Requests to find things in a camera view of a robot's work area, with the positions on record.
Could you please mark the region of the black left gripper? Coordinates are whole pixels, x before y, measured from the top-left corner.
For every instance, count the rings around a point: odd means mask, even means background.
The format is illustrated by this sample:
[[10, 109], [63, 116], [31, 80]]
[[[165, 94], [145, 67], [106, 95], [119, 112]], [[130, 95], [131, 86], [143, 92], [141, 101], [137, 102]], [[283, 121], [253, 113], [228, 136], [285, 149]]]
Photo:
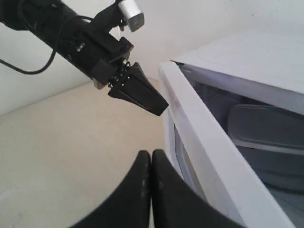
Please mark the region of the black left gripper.
[[[75, 29], [68, 45], [68, 61], [88, 78], [101, 86], [118, 79], [130, 64], [133, 44], [126, 38], [110, 34], [115, 27], [125, 27], [124, 14], [117, 4], [99, 12], [93, 19], [77, 16], [69, 22]], [[128, 71], [128, 79], [116, 84], [108, 95], [139, 106], [156, 115], [167, 109], [168, 103], [145, 76], [139, 63]]]

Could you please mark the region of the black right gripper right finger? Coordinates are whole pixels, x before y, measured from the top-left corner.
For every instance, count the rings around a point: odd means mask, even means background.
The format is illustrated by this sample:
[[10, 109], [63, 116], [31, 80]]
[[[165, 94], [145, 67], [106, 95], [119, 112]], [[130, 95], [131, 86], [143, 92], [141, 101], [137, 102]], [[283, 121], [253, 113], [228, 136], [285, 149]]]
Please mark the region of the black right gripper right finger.
[[163, 150], [152, 153], [152, 212], [156, 228], [241, 228], [199, 197]]

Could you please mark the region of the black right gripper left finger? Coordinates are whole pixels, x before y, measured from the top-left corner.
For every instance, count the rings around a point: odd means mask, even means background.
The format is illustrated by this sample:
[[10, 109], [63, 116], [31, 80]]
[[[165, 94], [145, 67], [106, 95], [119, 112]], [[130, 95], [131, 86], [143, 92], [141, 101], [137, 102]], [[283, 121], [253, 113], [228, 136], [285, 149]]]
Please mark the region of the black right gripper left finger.
[[147, 228], [150, 222], [151, 157], [139, 151], [130, 170], [96, 209], [73, 228]]

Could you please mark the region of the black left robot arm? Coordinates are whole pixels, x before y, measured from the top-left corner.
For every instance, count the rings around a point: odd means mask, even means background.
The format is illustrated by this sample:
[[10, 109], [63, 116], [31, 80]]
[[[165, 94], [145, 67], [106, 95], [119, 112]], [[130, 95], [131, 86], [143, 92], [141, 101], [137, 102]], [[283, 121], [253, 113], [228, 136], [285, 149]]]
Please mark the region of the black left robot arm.
[[149, 82], [139, 63], [131, 64], [133, 44], [111, 35], [113, 28], [136, 32], [144, 13], [134, 0], [116, 0], [95, 17], [82, 16], [60, 0], [3, 0], [0, 21], [15, 31], [29, 31], [51, 49], [48, 62], [27, 71], [8, 62], [4, 65], [25, 75], [46, 71], [59, 54], [90, 78], [97, 89], [109, 87], [109, 96], [125, 100], [160, 116], [167, 101]]

